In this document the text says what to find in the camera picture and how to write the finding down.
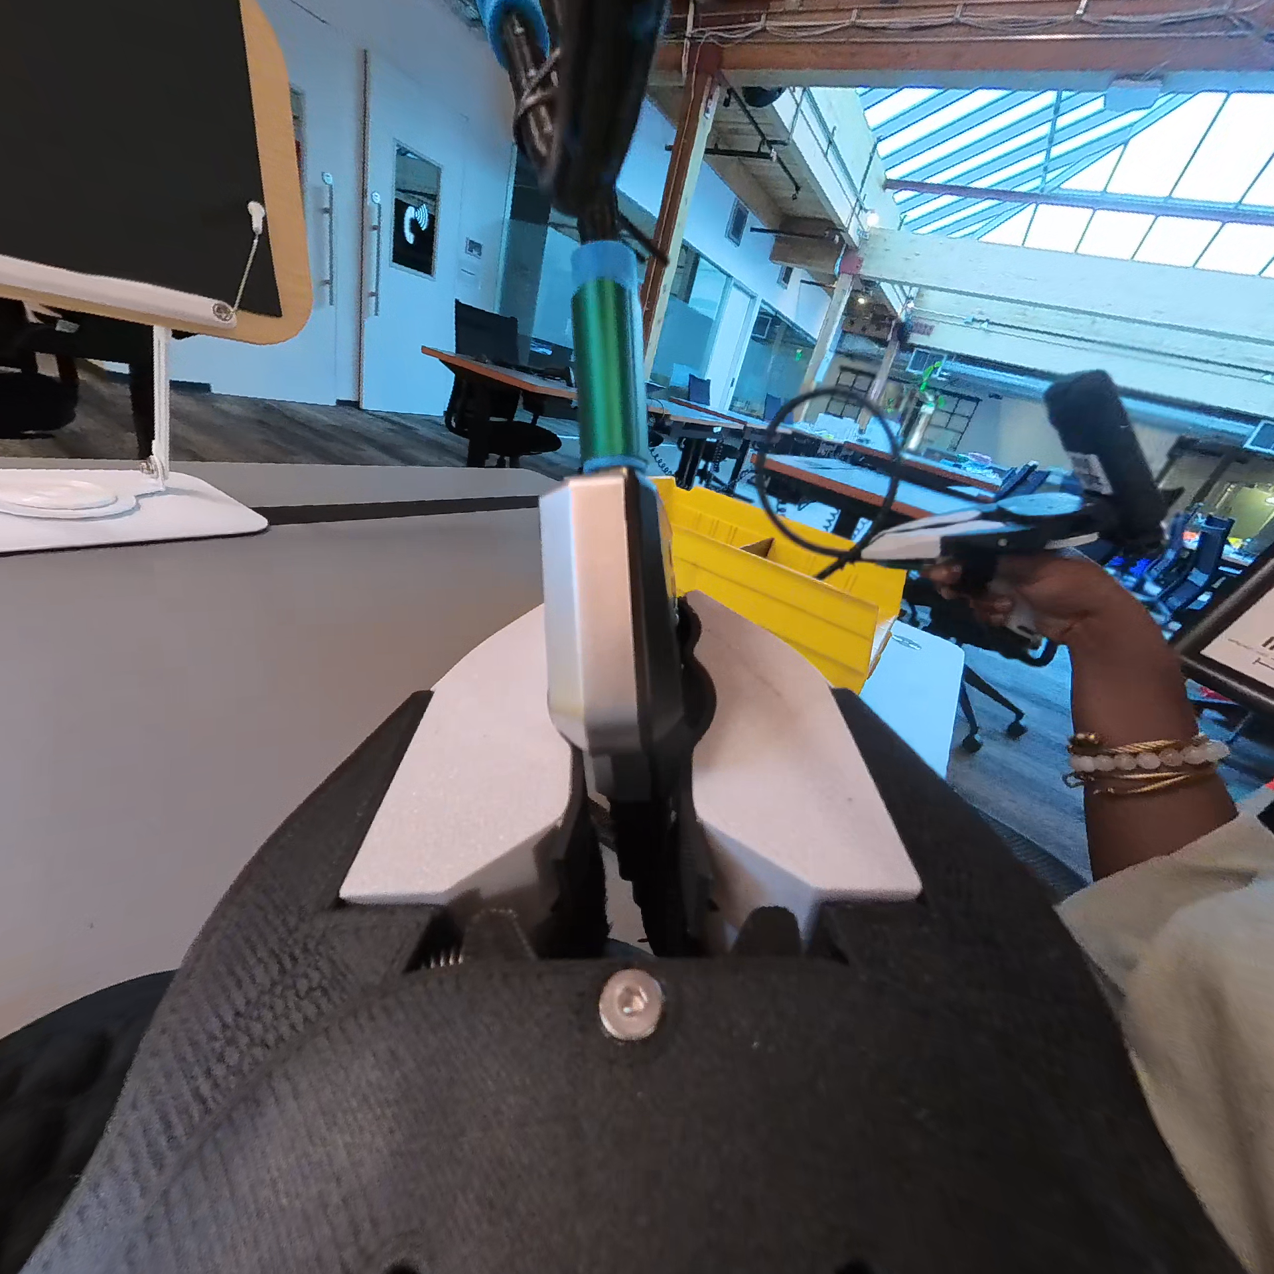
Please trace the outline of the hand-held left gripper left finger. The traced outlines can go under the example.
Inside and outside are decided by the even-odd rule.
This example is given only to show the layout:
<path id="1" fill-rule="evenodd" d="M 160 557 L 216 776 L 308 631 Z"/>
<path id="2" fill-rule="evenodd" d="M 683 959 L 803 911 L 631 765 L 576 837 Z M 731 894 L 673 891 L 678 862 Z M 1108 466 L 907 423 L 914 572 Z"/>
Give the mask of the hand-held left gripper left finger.
<path id="1" fill-rule="evenodd" d="M 541 956 L 601 953 L 605 871 L 546 673 L 537 606 L 438 680 L 339 886 L 342 904 L 435 907 L 456 928 L 507 911 Z"/>

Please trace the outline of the black framed sign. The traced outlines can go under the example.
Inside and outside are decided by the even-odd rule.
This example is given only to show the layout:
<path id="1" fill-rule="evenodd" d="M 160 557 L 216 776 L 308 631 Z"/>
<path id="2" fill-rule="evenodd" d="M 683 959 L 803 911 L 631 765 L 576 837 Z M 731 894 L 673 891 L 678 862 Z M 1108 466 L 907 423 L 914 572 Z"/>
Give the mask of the black framed sign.
<path id="1" fill-rule="evenodd" d="M 1259 717 L 1272 716 L 1272 549 L 1173 638 L 1183 675 Z"/>

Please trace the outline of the long wooden office desk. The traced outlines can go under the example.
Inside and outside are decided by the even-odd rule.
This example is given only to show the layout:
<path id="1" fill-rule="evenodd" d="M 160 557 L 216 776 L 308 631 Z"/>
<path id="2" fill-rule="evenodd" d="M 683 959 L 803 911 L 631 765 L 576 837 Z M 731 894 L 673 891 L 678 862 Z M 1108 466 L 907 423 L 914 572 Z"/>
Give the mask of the long wooden office desk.
<path id="1" fill-rule="evenodd" d="M 861 538 L 880 517 L 881 527 L 892 530 L 995 503 L 992 493 L 975 488 L 923 486 L 919 474 L 909 469 L 897 481 L 892 503 L 886 503 L 894 481 L 886 469 L 836 457 L 776 454 L 757 445 L 750 448 L 748 460 L 781 517 L 842 539 Z"/>

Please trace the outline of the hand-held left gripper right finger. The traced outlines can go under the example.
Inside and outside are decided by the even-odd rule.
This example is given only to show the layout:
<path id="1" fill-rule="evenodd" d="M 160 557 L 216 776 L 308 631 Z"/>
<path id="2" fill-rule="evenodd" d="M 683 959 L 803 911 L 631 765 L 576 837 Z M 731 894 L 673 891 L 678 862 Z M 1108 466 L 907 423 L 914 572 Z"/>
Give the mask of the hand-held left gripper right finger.
<path id="1" fill-rule="evenodd" d="M 706 841 L 710 951 L 757 910 L 808 941 L 825 904 L 911 903 L 921 882 L 833 696 L 791 645 L 704 592 L 694 659 L 714 710 L 695 744 L 691 799 Z"/>

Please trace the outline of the person's right forearm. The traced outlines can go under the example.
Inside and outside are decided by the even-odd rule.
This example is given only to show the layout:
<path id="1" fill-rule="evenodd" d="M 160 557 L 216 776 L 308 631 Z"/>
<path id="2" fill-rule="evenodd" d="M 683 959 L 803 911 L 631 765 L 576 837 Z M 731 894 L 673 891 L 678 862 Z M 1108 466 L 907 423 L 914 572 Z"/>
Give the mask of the person's right forearm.
<path id="1" fill-rule="evenodd" d="M 1247 1272 L 1272 1268 L 1271 790 L 1217 773 L 1085 791 L 1093 882 L 1059 906 L 1186 1183 Z"/>

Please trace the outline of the white board stand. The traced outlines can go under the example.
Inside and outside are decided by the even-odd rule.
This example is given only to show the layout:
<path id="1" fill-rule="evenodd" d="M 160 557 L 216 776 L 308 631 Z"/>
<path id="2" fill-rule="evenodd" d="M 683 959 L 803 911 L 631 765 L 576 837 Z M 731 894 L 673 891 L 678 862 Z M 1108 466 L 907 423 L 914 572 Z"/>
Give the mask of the white board stand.
<path id="1" fill-rule="evenodd" d="M 151 330 L 154 434 L 135 468 L 2 466 L 4 558 L 156 546 L 262 534 L 268 521 L 209 484 L 171 468 L 170 347 Z"/>

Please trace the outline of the person's right hand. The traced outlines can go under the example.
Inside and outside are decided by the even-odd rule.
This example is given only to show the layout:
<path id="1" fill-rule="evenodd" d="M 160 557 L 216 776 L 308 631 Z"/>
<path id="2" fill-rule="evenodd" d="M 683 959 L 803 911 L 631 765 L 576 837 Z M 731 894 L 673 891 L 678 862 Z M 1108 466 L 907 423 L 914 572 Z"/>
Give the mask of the person's right hand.
<path id="1" fill-rule="evenodd" d="M 991 627 L 1027 610 L 1032 628 L 1067 648 L 1071 721 L 1107 749 L 1183 742 L 1198 734 L 1186 681 L 1150 615 L 1083 555 L 1004 555 L 995 579 L 975 591 L 954 559 L 922 568 L 945 598 L 966 598 Z"/>

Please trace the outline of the small white table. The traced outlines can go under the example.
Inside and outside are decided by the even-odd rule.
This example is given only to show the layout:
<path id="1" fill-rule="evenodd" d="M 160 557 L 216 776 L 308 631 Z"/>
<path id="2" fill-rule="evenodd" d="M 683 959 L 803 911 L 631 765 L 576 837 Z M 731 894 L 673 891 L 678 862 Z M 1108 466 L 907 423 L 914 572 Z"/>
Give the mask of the small white table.
<path id="1" fill-rule="evenodd" d="M 896 622 L 858 696 L 941 780 L 947 780 L 965 657 Z"/>

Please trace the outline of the black board with wooden frame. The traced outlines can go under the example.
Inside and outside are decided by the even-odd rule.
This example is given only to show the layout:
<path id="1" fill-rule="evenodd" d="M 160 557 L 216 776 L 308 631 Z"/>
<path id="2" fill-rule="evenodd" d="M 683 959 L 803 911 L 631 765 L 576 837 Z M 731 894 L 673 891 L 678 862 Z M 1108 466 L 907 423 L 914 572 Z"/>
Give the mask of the black board with wooden frame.
<path id="1" fill-rule="evenodd" d="M 2 299 L 276 346 L 313 286 L 290 83 L 251 2 L 1 6 Z"/>

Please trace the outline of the yellow plastic bin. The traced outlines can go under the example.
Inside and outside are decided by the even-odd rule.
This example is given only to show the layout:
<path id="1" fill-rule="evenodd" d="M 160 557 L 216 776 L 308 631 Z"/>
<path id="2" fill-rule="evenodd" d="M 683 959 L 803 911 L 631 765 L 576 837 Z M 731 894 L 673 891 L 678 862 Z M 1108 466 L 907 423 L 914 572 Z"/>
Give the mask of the yellow plastic bin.
<path id="1" fill-rule="evenodd" d="M 905 571 L 852 563 L 820 580 L 830 559 L 795 545 L 756 506 L 666 477 L 653 485 L 681 596 L 703 594 L 767 630 L 833 688 L 864 689 L 901 611 Z"/>

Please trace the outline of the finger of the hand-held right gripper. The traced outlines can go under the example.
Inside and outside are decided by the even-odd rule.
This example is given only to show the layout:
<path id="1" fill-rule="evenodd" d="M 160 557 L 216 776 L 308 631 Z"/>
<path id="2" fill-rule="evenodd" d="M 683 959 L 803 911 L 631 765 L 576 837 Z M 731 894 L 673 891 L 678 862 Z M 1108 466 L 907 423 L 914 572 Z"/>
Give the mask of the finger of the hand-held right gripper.
<path id="1" fill-rule="evenodd" d="M 917 518 L 872 534 L 862 546 L 864 562 L 938 562 L 945 541 L 998 531 L 995 510 L 963 507 Z"/>

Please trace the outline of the black office chair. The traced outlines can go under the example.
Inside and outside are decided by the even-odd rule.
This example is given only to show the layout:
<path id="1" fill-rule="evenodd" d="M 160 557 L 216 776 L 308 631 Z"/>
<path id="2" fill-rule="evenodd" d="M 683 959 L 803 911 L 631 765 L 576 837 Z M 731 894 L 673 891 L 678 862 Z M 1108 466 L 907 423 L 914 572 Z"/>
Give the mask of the black office chair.
<path id="1" fill-rule="evenodd" d="M 454 352 L 487 368 L 520 372 L 519 330 L 511 316 L 454 304 Z M 467 445 L 466 466 L 516 470 L 527 457 L 557 453 L 562 441 L 540 425 L 549 401 L 540 393 L 455 372 L 442 424 Z"/>

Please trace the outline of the black phone icon sign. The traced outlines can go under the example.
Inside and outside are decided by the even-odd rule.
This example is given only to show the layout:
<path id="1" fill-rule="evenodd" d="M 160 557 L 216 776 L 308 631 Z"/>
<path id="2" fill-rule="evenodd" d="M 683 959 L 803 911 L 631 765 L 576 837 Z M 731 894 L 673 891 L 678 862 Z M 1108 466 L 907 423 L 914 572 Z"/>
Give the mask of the black phone icon sign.
<path id="1" fill-rule="evenodd" d="M 394 145 L 390 263 L 407 273 L 438 275 L 438 217 L 442 168 L 402 145 Z"/>

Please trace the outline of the dark cloth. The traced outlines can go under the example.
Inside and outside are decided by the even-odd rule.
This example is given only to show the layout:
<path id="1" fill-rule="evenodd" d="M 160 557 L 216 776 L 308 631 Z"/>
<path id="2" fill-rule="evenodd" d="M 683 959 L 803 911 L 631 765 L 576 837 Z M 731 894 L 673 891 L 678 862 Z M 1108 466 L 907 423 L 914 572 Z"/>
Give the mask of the dark cloth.
<path id="1" fill-rule="evenodd" d="M 175 973 L 107 987 L 1 1041 L 1 1271 L 14 1273 L 82 1178 Z"/>

